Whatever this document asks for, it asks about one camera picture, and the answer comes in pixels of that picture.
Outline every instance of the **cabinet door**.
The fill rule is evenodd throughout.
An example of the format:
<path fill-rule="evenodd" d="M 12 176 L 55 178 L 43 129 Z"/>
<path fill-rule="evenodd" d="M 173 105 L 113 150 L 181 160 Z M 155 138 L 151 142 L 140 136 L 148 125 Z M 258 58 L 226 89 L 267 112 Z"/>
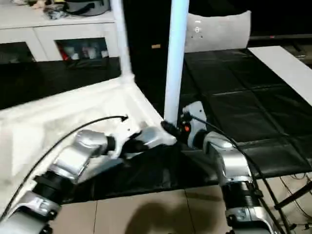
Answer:
<path fill-rule="evenodd" d="M 30 53 L 35 61 L 47 61 L 47 56 L 32 28 L 1 29 L 0 51 L 1 48 L 7 54 L 13 53 L 15 48 L 21 49 L 25 53 Z"/>
<path fill-rule="evenodd" d="M 114 23 L 60 25 L 35 28 L 49 60 L 62 60 L 58 42 L 74 39 L 104 39 L 109 57 L 118 57 Z"/>

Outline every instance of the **floor tile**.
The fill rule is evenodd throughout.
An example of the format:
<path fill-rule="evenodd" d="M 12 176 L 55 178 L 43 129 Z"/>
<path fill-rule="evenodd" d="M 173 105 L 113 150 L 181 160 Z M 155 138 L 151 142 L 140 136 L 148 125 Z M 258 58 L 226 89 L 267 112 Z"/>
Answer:
<path fill-rule="evenodd" d="M 96 201 L 64 205 L 51 222 L 53 234 L 93 234 L 96 207 Z"/>
<path fill-rule="evenodd" d="M 230 228 L 219 186 L 186 189 L 196 234 L 225 234 Z"/>
<path fill-rule="evenodd" d="M 184 190 L 98 201 L 95 234 L 192 234 Z"/>

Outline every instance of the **metal stand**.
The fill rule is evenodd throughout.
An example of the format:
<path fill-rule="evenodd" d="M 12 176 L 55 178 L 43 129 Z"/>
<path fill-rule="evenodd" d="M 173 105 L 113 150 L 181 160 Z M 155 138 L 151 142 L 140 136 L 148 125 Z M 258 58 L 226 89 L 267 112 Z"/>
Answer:
<path fill-rule="evenodd" d="M 276 210 L 279 210 L 283 208 L 284 206 L 288 205 L 289 203 L 297 200 L 298 198 L 302 197 L 304 194 L 308 193 L 310 190 L 312 190 L 312 181 L 310 181 L 308 184 L 303 186 L 301 189 L 299 189 L 297 192 L 289 196 L 288 198 L 284 199 L 283 201 L 277 203 L 274 208 Z"/>

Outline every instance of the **tiled floor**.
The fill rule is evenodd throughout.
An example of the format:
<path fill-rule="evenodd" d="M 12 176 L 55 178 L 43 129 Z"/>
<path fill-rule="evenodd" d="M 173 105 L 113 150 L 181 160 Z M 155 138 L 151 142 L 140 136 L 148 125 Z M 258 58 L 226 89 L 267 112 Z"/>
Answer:
<path fill-rule="evenodd" d="M 290 176 L 283 180 L 293 192 L 306 183 Z M 280 178 L 269 183 L 279 201 L 288 196 Z M 262 181 L 259 185 L 271 207 Z M 312 215 L 311 194 L 298 203 Z M 52 227 L 54 234 L 224 234 L 229 230 L 224 210 L 220 188 L 210 186 L 65 205 Z M 284 211 L 291 223 L 307 223 L 295 204 Z M 294 234 L 312 234 L 302 229 L 298 226 Z"/>

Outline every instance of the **white pole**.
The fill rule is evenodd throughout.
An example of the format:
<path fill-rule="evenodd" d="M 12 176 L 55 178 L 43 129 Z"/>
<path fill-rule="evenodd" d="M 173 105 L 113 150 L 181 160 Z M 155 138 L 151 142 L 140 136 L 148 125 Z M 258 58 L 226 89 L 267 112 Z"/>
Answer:
<path fill-rule="evenodd" d="M 121 66 L 121 75 L 133 77 L 131 70 L 131 62 L 128 50 L 127 30 L 124 18 L 122 0 L 112 0 L 112 10 L 115 17 L 115 25 L 117 30 L 117 43 L 119 49 L 119 59 Z"/>
<path fill-rule="evenodd" d="M 164 119 L 177 122 L 190 0 L 172 0 Z"/>

